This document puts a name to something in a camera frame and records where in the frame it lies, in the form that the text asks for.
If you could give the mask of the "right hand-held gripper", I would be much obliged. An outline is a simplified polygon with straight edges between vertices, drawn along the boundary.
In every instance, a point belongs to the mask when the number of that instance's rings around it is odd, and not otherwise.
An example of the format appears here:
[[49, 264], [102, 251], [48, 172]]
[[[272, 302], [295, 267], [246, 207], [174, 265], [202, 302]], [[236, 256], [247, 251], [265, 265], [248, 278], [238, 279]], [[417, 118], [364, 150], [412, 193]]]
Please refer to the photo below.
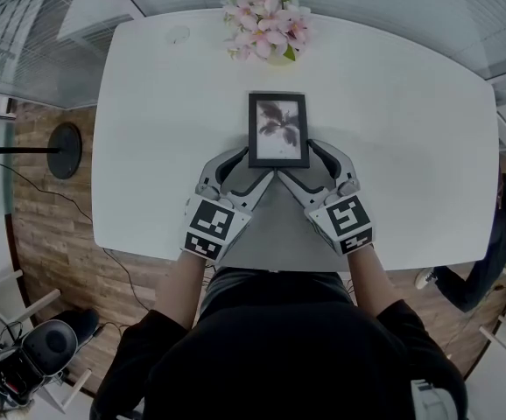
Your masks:
[[341, 150], [320, 140], [307, 141], [334, 181], [331, 192], [324, 186], [307, 187], [287, 170], [277, 171], [278, 178], [305, 208], [314, 230], [339, 256], [374, 242], [374, 225], [365, 197], [359, 187], [352, 160]]

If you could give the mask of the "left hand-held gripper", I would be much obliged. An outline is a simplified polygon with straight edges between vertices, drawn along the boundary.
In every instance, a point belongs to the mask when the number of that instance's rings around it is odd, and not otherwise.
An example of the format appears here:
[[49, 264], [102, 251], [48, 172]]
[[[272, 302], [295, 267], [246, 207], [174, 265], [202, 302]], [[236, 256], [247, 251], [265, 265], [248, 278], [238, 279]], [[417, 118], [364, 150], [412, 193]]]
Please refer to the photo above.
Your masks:
[[245, 191], [221, 195], [221, 187], [248, 154], [247, 146], [228, 150], [209, 160], [200, 175], [195, 193], [186, 203], [180, 231], [182, 251], [219, 263], [252, 220], [252, 212], [275, 177], [264, 171]]

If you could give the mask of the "black picture frame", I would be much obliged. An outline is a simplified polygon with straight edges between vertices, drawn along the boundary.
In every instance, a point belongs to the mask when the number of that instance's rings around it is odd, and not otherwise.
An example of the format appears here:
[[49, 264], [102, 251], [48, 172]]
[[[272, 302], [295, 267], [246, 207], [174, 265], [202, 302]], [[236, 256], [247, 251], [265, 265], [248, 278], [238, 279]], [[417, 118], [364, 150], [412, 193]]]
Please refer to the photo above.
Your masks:
[[306, 98], [303, 94], [249, 94], [249, 167], [310, 166]]

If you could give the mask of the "person's left forearm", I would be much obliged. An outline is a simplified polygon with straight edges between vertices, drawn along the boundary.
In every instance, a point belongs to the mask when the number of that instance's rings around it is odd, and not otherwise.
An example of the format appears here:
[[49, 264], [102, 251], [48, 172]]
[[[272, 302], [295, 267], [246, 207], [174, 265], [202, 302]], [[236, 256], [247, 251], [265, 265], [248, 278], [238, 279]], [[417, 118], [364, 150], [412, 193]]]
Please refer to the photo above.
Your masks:
[[182, 251], [167, 273], [159, 276], [153, 309], [190, 330], [198, 310], [205, 269], [204, 258]]

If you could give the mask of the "person's right forearm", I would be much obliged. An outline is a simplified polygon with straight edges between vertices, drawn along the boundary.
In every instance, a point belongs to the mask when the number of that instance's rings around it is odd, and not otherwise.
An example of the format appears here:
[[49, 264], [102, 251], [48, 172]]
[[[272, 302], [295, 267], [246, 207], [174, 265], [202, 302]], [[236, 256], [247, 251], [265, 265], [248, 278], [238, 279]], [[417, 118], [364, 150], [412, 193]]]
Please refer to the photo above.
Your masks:
[[386, 275], [373, 246], [365, 246], [348, 255], [348, 267], [357, 305], [377, 317], [401, 299]]

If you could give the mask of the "pink flower bouquet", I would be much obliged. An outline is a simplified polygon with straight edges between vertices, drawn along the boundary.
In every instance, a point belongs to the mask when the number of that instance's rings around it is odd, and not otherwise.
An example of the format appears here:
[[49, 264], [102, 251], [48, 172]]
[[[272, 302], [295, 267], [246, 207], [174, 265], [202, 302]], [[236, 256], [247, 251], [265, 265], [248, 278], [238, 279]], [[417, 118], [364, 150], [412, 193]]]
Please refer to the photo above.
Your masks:
[[221, 0], [234, 60], [257, 57], [272, 65], [295, 62], [311, 39], [311, 9], [299, 0]]

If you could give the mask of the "black standing fan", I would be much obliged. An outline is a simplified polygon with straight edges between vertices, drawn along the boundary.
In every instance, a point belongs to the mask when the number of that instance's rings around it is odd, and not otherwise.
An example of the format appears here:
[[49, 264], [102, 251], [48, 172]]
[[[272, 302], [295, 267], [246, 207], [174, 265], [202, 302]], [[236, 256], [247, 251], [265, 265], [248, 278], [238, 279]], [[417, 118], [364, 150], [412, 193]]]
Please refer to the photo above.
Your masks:
[[55, 178], [70, 179], [81, 162], [81, 133], [73, 123], [63, 122], [53, 130], [46, 147], [0, 147], [0, 155], [10, 154], [44, 154], [48, 169]]

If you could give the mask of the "person's black shirt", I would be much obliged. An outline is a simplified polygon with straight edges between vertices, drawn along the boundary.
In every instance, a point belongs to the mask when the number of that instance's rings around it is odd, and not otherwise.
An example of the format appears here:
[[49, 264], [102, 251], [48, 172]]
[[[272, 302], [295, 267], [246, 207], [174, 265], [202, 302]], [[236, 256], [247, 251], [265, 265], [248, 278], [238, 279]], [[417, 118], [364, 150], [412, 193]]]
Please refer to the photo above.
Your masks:
[[415, 420], [411, 385], [423, 380], [467, 414], [457, 367], [418, 314], [396, 301], [377, 315], [351, 303], [335, 274], [225, 269], [236, 286], [207, 301], [186, 329], [158, 311], [128, 328], [90, 410], [116, 420], [194, 411], [218, 418], [290, 413]]

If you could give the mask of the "black bag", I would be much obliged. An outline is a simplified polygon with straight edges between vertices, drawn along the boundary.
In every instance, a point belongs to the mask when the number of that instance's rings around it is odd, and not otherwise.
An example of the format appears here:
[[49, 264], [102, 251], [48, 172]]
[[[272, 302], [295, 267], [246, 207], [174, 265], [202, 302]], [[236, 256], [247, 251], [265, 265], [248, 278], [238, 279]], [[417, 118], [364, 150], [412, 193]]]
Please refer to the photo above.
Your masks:
[[99, 314], [93, 308], [83, 311], [66, 310], [54, 316], [53, 319], [65, 322], [73, 329], [78, 346], [87, 342], [99, 325]]

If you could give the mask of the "grey round-shelled device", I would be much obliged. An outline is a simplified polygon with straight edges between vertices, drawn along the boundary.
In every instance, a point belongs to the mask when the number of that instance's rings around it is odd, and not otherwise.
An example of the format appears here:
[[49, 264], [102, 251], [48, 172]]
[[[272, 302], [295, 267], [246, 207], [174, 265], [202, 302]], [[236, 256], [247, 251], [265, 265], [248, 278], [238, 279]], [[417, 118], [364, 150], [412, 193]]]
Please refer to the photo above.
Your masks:
[[0, 351], [0, 399], [12, 407], [28, 404], [72, 360], [79, 341], [67, 323], [52, 319]]

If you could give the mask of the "grey body-worn pack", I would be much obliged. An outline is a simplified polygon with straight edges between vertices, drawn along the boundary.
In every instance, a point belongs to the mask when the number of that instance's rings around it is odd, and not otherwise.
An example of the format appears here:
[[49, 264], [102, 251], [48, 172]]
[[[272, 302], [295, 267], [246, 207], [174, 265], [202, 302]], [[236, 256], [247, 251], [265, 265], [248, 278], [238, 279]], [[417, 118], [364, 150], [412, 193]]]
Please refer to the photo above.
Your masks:
[[455, 403], [446, 390], [426, 380], [412, 380], [411, 396], [415, 420], [458, 420]]

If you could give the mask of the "glass partition with blinds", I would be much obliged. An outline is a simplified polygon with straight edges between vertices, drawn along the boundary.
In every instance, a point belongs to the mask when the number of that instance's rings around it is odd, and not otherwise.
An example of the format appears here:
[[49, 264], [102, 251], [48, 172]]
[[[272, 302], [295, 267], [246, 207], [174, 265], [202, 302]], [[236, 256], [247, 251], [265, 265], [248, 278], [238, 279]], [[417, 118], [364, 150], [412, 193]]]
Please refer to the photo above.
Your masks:
[[133, 0], [0, 0], [0, 94], [60, 109], [96, 104], [108, 54], [97, 57], [57, 34], [65, 17], [122, 14], [144, 15]]

